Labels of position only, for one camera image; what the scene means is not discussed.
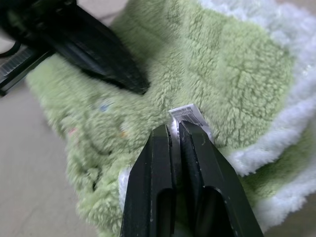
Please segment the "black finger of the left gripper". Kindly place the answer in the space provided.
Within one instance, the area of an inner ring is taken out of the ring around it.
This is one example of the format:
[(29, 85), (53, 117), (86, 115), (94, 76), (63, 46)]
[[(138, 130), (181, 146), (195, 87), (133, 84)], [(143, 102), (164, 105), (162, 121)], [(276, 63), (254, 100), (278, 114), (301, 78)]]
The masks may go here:
[(145, 94), (149, 82), (136, 65), (131, 54), (120, 43), (109, 45), (80, 40), (61, 40), (53, 48), (82, 71), (109, 81), (136, 94)]
[(36, 15), (36, 34), (52, 48), (56, 40), (94, 41), (107, 45), (120, 43), (124, 46), (110, 28), (81, 8), (75, 0), (40, 1), (32, 4), (32, 12)]

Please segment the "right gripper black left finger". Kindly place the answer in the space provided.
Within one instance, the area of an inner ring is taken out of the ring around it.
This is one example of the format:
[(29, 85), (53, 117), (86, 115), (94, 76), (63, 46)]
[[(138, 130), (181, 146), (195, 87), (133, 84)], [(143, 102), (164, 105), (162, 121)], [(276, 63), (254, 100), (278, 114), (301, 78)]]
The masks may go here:
[(153, 129), (133, 165), (120, 236), (170, 237), (174, 233), (176, 189), (172, 139), (166, 125)]

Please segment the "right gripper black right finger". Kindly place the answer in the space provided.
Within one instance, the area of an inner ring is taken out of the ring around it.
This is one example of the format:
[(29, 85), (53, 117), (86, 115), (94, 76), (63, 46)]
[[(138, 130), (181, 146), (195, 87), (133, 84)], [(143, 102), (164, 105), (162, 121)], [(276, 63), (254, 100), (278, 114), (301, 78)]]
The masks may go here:
[(261, 237), (237, 173), (198, 125), (179, 124), (182, 179), (195, 237)]

